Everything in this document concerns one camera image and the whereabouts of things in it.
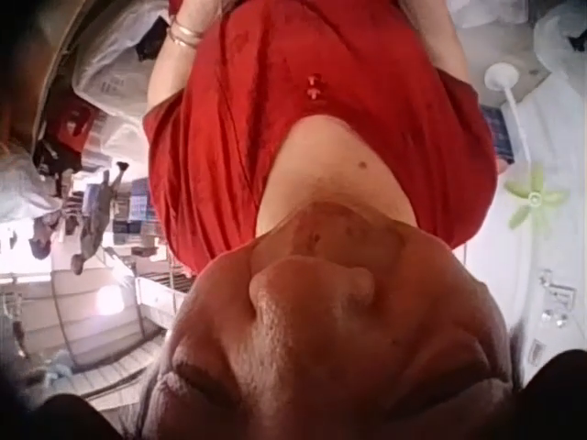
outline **white fan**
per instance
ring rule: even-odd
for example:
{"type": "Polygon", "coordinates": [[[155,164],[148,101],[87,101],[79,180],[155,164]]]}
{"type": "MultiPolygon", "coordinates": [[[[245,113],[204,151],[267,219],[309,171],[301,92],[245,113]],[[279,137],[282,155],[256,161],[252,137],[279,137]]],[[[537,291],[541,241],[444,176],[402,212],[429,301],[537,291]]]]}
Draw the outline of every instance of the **white fan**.
{"type": "Polygon", "coordinates": [[[490,90],[504,92],[507,102],[512,109],[512,115],[517,126],[518,135],[522,144],[522,150],[529,167],[527,183],[520,181],[507,181],[504,188],[513,196],[522,199],[524,203],[512,214],[508,225],[516,229],[530,216],[534,221],[534,227],[538,233],[547,233],[548,220],[546,211],[564,204],[568,197],[568,191],[548,191],[544,188],[544,168],[541,163],[534,162],[530,156],[530,147],[527,143],[526,131],[522,127],[517,105],[515,103],[512,88],[518,82],[520,74],[517,69],[506,62],[499,62],[491,66],[485,73],[485,85],[490,90]]]}

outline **neck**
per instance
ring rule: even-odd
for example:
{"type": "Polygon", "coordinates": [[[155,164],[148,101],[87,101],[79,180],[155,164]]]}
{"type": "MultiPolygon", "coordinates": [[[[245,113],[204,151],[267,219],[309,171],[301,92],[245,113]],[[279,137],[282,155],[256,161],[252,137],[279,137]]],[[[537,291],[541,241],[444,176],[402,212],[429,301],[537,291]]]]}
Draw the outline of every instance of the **neck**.
{"type": "Polygon", "coordinates": [[[293,126],[271,169],[257,237],[316,202],[376,210],[416,226],[412,205],[389,168],[349,126],[330,116],[293,126]]]}

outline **bracelet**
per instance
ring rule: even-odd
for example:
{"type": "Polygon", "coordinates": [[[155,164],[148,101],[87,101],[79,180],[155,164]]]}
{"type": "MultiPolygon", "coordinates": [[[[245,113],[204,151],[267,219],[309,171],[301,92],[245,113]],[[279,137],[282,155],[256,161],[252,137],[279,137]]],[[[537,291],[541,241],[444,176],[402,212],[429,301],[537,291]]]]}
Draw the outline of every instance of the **bracelet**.
{"type": "Polygon", "coordinates": [[[195,48],[197,46],[196,43],[188,43],[187,41],[179,38],[177,35],[173,35],[171,27],[167,28],[167,36],[170,38],[171,41],[173,41],[173,43],[175,43],[178,46],[181,46],[183,48],[190,48],[190,49],[195,50],[195,48]]]}
{"type": "Polygon", "coordinates": [[[177,30],[183,33],[186,37],[190,37],[192,39],[202,39],[202,37],[204,36],[204,32],[195,32],[185,26],[180,25],[177,21],[176,16],[171,17],[171,23],[169,27],[171,28],[172,26],[175,26],[177,30]]]}

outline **red blouse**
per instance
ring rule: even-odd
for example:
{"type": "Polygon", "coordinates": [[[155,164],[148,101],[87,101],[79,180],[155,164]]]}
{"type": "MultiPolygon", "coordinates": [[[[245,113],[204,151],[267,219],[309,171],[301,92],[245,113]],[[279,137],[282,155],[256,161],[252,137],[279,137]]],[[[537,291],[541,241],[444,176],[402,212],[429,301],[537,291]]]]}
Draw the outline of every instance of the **red blouse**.
{"type": "Polygon", "coordinates": [[[496,185],[477,94],[435,69],[389,0],[248,0],[202,41],[186,88],[153,108],[152,200],[173,254],[199,272],[255,237],[271,164],[310,115],[347,122],[387,164],[418,225],[451,247],[496,185]]]}

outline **eyelid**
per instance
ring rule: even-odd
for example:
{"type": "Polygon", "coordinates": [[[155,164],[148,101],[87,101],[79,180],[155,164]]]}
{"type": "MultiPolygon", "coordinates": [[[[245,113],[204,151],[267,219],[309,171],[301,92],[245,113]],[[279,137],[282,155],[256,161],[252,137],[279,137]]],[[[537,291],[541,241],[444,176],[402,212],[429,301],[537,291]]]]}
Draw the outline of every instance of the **eyelid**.
{"type": "Polygon", "coordinates": [[[196,365],[180,363],[174,366],[175,373],[195,392],[201,394],[211,404],[225,409],[233,409],[237,400],[222,382],[214,379],[207,371],[196,365]]]}

